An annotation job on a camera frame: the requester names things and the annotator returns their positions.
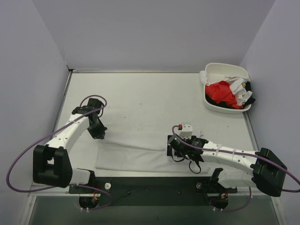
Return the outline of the white t shirt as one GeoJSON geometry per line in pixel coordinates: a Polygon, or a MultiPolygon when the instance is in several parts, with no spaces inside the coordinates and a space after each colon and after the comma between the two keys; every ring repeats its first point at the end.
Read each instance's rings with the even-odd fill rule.
{"type": "Polygon", "coordinates": [[[112,133],[98,141],[95,167],[125,172],[185,173],[197,172],[195,163],[178,162],[167,156],[168,132],[112,133]]]}

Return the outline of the white plastic laundry basket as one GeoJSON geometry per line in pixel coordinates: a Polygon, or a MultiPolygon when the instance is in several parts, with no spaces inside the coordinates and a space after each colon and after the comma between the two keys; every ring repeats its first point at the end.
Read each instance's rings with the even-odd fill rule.
{"type": "MultiPolygon", "coordinates": [[[[241,76],[245,79],[248,78],[250,80],[248,72],[244,68],[235,65],[230,65],[230,64],[210,63],[206,65],[204,71],[208,73],[208,77],[210,81],[218,81],[220,78],[225,76],[228,77],[241,76]]],[[[234,110],[234,109],[226,109],[226,108],[221,108],[218,106],[211,105],[210,103],[207,102],[205,98],[204,85],[203,85],[203,97],[204,97],[205,107],[211,111],[215,111],[218,113],[241,114],[251,108],[251,105],[248,105],[245,109],[234,110]]]]}

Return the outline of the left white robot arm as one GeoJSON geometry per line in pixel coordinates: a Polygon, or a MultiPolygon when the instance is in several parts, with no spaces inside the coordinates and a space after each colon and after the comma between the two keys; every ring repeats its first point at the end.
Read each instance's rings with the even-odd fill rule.
{"type": "Polygon", "coordinates": [[[93,139],[104,139],[107,127],[100,116],[107,102],[89,98],[72,112],[67,124],[45,145],[33,150],[33,181],[38,184],[66,188],[79,185],[86,193],[96,188],[94,171],[73,168],[68,153],[84,131],[93,139]]]}

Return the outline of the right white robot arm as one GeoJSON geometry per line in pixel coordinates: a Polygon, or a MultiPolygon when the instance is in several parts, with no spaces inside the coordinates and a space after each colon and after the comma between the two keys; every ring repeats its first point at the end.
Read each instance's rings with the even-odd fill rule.
{"type": "Polygon", "coordinates": [[[191,136],[182,140],[167,137],[167,155],[195,162],[216,163],[221,171],[214,170],[217,184],[222,188],[256,187],[264,194],[273,197],[281,195],[285,181],[285,164],[269,149],[244,151],[222,147],[206,139],[191,136]]]}

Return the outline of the black t shirt in basket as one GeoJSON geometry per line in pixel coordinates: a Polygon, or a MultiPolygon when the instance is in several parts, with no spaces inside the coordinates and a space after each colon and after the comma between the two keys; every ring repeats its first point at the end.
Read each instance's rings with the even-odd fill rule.
{"type": "Polygon", "coordinates": [[[248,105],[253,104],[256,99],[253,97],[251,83],[250,82],[228,82],[230,84],[230,89],[234,96],[236,97],[239,106],[244,106],[245,109],[248,105]]]}

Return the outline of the red t shirt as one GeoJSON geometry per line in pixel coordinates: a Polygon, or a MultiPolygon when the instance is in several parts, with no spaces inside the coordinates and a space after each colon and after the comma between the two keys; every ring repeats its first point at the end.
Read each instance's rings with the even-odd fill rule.
{"type": "Polygon", "coordinates": [[[230,84],[226,81],[213,83],[205,87],[205,98],[208,103],[227,109],[243,109],[239,106],[236,97],[230,89],[230,84]]]}

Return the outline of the white clothes in basket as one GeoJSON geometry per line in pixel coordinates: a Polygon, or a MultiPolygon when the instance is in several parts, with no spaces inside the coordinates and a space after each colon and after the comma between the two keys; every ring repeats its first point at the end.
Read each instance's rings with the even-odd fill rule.
{"type": "Polygon", "coordinates": [[[212,105],[241,110],[255,102],[248,78],[225,76],[218,81],[210,81],[208,73],[201,71],[200,80],[204,85],[205,97],[212,105]]]}

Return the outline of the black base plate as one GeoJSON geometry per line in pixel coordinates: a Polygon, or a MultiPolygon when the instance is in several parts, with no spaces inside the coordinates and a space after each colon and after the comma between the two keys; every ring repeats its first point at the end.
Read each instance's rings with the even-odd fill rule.
{"type": "Polygon", "coordinates": [[[87,206],[207,206],[222,194],[235,194],[210,177],[97,177],[93,189],[70,187],[87,206]]]}

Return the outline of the aluminium rail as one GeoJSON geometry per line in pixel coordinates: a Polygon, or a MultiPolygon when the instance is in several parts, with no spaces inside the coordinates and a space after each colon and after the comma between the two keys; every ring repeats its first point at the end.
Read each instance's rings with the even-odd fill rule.
{"type": "Polygon", "coordinates": [[[271,176],[255,174],[250,178],[250,184],[227,184],[221,180],[218,175],[211,177],[96,177],[90,176],[88,183],[63,183],[50,184],[52,187],[69,187],[69,193],[82,194],[88,193],[88,187],[102,188],[105,191],[112,192],[118,189],[154,189],[166,190],[175,188],[177,190],[187,188],[195,192],[204,191],[207,194],[237,193],[238,187],[255,187],[262,193],[280,197],[282,192],[282,183],[271,176]]]}

